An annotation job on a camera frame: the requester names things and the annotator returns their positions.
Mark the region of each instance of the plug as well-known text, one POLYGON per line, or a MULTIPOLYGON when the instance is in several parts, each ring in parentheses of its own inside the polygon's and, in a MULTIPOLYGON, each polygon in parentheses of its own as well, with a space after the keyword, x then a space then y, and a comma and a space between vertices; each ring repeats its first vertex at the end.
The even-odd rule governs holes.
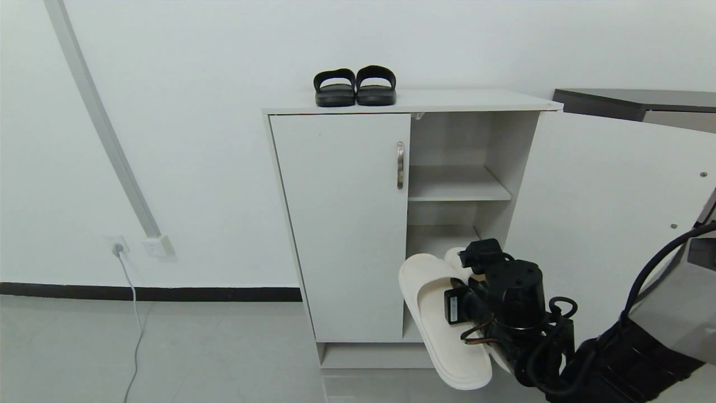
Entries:
POLYGON ((122 252, 124 249, 125 247, 123 247, 122 244, 118 242, 112 246, 112 254, 116 257, 119 257, 120 252, 122 252))

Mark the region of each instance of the white slipper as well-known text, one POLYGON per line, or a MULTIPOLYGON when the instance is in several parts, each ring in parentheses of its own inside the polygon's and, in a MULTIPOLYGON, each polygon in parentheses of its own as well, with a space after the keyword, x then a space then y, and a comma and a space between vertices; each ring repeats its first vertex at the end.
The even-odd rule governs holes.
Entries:
MULTIPOLYGON (((459 273, 458 278, 460 278, 463 283, 468 283, 468 278, 470 278, 471 275, 473 275, 473 270, 469 267, 465 268, 463 267, 463 261, 460 260, 460 256, 458 256, 459 252, 462 252, 465 250, 464 247, 454 247, 451 250, 448 250, 447 253, 445 253, 445 261, 447 264, 453 267, 453 269, 459 273)), ((511 372, 509 367, 507 367, 507 364, 505 363, 505 359, 490 346, 489 344, 485 345, 487 348, 488 353, 490 356, 495 360, 497 365, 500 366, 500 368, 504 369, 507 372, 511 372)))
POLYGON ((405 260, 398 274, 405 303, 440 378, 455 389, 479 389, 492 378, 490 356, 484 346, 460 340, 472 323, 451 326, 445 320, 443 293, 452 288, 450 278, 457 277, 444 260, 424 253, 405 260))

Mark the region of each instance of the black slide sandal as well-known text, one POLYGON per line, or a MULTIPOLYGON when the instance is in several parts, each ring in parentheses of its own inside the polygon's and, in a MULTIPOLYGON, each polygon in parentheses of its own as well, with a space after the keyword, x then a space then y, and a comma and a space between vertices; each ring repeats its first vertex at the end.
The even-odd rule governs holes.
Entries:
POLYGON ((358 70, 356 77, 356 102, 364 106, 386 106, 395 103, 395 74, 383 66, 367 66, 358 70), (385 85, 364 85, 361 82, 367 78, 383 78, 390 82, 385 85))
POLYGON ((356 103, 356 93, 353 87, 356 83, 356 76, 350 69, 330 70, 320 72, 314 77, 314 88, 316 89, 316 105, 323 108, 335 106, 351 106, 356 103), (321 87, 323 81, 331 78, 345 78, 350 84, 329 84, 321 87))

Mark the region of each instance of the slipper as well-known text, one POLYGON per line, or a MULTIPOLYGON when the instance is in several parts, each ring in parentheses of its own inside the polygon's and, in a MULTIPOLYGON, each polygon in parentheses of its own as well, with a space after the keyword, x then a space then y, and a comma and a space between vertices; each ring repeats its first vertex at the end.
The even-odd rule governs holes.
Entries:
MULTIPOLYGON (((448 250, 447 253, 445 253, 445 262, 449 264, 455 272, 457 272, 458 275, 456 275, 456 278, 459 278, 463 281, 463 283, 467 284, 468 279, 471 276, 474 276, 473 270, 469 267, 463 267, 463 262, 460 260, 460 256, 458 256, 458 253, 465 250, 464 247, 454 247, 451 250, 448 250)), ((484 279, 485 275, 476 276, 478 279, 482 277, 484 279)), ((483 334, 480 332, 477 332, 477 337, 482 337, 483 334)), ((495 360, 497 365, 500 366, 500 368, 504 369, 507 372, 511 372, 510 368, 507 366, 507 363, 505 362, 505 359, 502 357, 501 354, 499 354, 495 349, 492 348, 490 344, 486 344, 485 347, 487 348, 488 353, 490 356, 495 360)))
POLYGON ((383 66, 366 66, 356 74, 356 102, 364 106, 386 106, 395 103, 395 74, 383 66), (367 78, 383 78, 390 83, 386 85, 363 85, 367 78))
POLYGON ((440 378, 455 389, 479 389, 492 378, 487 349, 460 340, 472 323, 450 325, 445 320, 443 294, 455 277, 449 264, 425 253, 409 257, 398 273, 403 298, 440 378))
POLYGON ((320 72, 314 77, 314 88, 316 89, 316 105, 323 108, 337 106, 351 106, 356 103, 356 94, 353 90, 356 83, 356 76, 350 69, 338 69, 320 72), (329 84, 322 87, 323 81, 332 78, 344 78, 350 84, 329 84))

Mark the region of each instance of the metal handle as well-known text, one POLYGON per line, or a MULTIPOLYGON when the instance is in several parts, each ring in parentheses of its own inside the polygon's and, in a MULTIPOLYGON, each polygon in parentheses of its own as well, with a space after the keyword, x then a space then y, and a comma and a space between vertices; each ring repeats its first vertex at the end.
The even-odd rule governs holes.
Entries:
POLYGON ((402 141, 398 141, 398 190, 402 190, 403 182, 403 156, 405 155, 405 146, 402 141))

